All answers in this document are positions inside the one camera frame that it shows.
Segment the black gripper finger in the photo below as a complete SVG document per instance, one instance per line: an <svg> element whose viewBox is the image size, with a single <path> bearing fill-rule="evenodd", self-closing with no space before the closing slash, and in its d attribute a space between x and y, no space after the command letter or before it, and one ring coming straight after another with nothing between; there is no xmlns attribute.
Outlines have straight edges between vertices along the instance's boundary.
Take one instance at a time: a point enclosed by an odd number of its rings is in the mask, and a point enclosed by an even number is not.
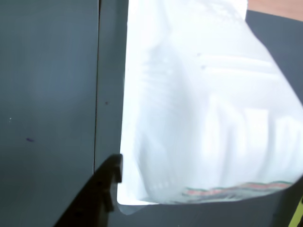
<svg viewBox="0 0 303 227"><path fill-rule="evenodd" d="M114 211L122 171L123 155L110 155L76 195L55 226L106 227L109 213Z"/></svg>

